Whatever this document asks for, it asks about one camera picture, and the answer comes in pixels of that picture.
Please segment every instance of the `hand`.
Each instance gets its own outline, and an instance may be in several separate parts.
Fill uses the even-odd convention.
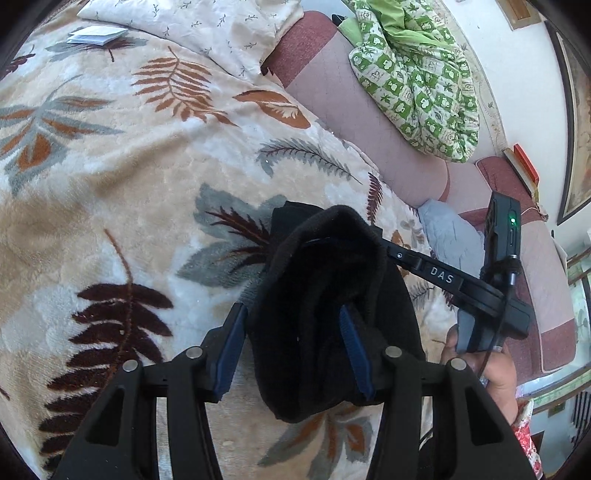
[[[446,364],[452,358],[462,358],[474,372],[478,372],[484,361],[485,352],[481,353],[456,353],[457,325],[449,329],[446,345],[441,352],[441,362]],[[484,370],[484,376],[488,379],[486,391],[492,397],[496,406],[505,416],[509,425],[517,418],[519,407],[515,394],[517,393],[517,370],[506,345],[500,352],[492,352]]]

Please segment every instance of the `blue padding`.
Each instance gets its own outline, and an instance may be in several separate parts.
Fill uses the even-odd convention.
[[[230,390],[234,372],[238,364],[238,359],[244,346],[244,339],[246,337],[244,321],[246,319],[246,307],[241,306],[238,311],[238,316],[232,330],[228,334],[228,339],[223,347],[222,353],[216,365],[216,384],[213,387],[213,394],[218,400]]]
[[[359,334],[355,329],[349,309],[345,305],[340,308],[339,325],[340,334],[343,337],[349,355],[349,362],[357,382],[357,388],[365,396],[366,400],[371,401],[375,395],[374,385],[371,381],[371,364],[361,343],[361,338],[359,338]]]

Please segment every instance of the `paper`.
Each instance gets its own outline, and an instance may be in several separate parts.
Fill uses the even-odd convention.
[[[122,34],[125,32],[127,32],[127,28],[110,27],[109,25],[91,25],[90,27],[76,30],[70,35],[96,35],[100,37],[106,37],[107,35],[114,35],[116,33]]]
[[[106,45],[127,32],[127,28],[93,25],[70,33],[67,43],[83,43],[90,45]]]

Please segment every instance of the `green patterned cloth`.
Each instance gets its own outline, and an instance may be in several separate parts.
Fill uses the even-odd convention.
[[[472,75],[428,0],[345,3],[356,18],[339,30],[355,46],[351,66],[380,110],[416,149],[468,160],[480,124]]]

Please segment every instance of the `metal rivet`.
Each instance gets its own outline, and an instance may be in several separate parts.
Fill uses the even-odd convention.
[[[126,372],[132,372],[134,371],[136,368],[138,368],[138,363],[136,360],[127,360],[124,364],[123,364],[123,370],[125,370]]]
[[[464,370],[467,367],[467,363],[461,358],[452,358],[450,364],[456,370]]]
[[[397,346],[389,346],[386,348],[386,355],[390,358],[399,358],[402,356],[402,350]]]
[[[203,355],[203,349],[200,346],[192,346],[186,354],[189,358],[199,358]]]

